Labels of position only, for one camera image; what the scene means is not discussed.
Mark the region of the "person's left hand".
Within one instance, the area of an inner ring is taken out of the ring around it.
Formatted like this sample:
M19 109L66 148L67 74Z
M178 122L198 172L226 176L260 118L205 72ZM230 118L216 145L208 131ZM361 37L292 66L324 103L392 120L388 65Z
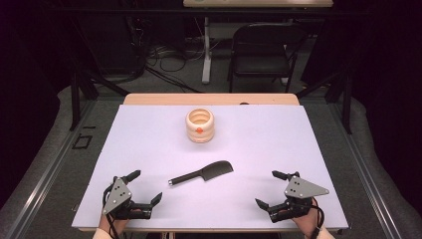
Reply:
M130 219L108 219L106 215L101 214L100 222L97 228L109 231L112 237L115 238L123 232L129 222Z

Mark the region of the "white desk leg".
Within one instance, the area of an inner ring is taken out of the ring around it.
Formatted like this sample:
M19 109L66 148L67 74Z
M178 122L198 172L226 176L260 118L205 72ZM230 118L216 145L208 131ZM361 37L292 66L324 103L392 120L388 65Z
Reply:
M202 83L207 85L210 83L211 76L211 52L210 52L210 33L209 19L204 18L204 63L202 72Z

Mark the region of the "cream ribbed knife holder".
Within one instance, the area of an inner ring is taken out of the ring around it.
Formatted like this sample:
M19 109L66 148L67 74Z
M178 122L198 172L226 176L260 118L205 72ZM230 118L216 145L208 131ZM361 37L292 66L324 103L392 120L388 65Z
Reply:
M187 136L196 143L210 141L215 133L215 118L207 109L198 108L190 111L185 118L185 125Z

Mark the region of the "black folding chair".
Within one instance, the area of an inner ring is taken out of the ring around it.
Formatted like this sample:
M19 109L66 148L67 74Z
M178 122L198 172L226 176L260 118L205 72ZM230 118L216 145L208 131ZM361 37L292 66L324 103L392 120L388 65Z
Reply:
M227 81L233 92L234 78L286 79L291 86L298 50L308 33L298 24L254 23L233 36Z

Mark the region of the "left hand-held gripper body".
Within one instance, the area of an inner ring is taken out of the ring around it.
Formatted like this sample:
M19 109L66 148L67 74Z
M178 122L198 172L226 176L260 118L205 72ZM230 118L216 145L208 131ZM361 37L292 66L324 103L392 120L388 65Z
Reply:
M127 187L129 180L118 177L105 190L105 202L102 214L117 220L149 219L152 214L150 204L135 203L131 200L132 193Z

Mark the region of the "black metal stand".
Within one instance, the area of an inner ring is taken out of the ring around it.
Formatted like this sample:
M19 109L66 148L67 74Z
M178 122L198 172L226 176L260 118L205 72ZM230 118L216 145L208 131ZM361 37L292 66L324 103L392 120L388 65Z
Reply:
M307 86L304 90L296 93L298 99L301 99L308 94L316 91L325 84L329 84L328 90L324 95L327 103L336 103L339 97L342 97L341 108L341 124L348 134L351 134L350 127L350 110L351 110L351 92L352 92L352 78L349 67L342 67L339 71L334 72L325 79L318 81L315 84Z
M89 101L95 101L99 97L100 94L95 87L95 83L105 86L124 97L129 94L129 91L124 90L94 71L76 69L71 77L72 124L70 130L74 130L82 118L80 94L83 94Z

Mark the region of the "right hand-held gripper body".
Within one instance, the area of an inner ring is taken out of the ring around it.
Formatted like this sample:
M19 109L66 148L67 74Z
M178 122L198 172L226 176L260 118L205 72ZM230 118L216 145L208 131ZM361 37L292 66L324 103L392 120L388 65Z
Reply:
M293 177L288 181L284 194L284 203L268 208L273 223L307 215L313 206L313 198L327 195L329 191L301 177Z

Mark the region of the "person's right hand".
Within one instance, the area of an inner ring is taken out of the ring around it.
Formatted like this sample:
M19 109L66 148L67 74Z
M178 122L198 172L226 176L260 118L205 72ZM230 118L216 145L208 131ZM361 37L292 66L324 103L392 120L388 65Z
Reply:
M319 227L320 215L317 208L317 201L313 199L313 207L307 215L293 218L294 223L298 226L306 239L313 239L314 231Z

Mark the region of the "light wooden desk top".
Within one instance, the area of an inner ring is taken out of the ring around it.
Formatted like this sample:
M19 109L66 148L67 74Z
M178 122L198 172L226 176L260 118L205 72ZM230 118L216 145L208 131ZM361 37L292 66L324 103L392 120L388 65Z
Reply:
M252 8L252 7L331 7L333 0L183 0L184 7L192 8Z

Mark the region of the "black cleaver knife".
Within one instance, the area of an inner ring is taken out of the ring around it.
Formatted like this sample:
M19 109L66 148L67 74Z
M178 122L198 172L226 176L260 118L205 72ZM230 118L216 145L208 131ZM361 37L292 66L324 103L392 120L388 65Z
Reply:
M217 176L230 173L233 171L234 171L233 166L229 161L219 160L219 161L212 162L196 171L169 179L168 184L173 186L173 185L188 181L196 177L201 177L203 180L207 181Z

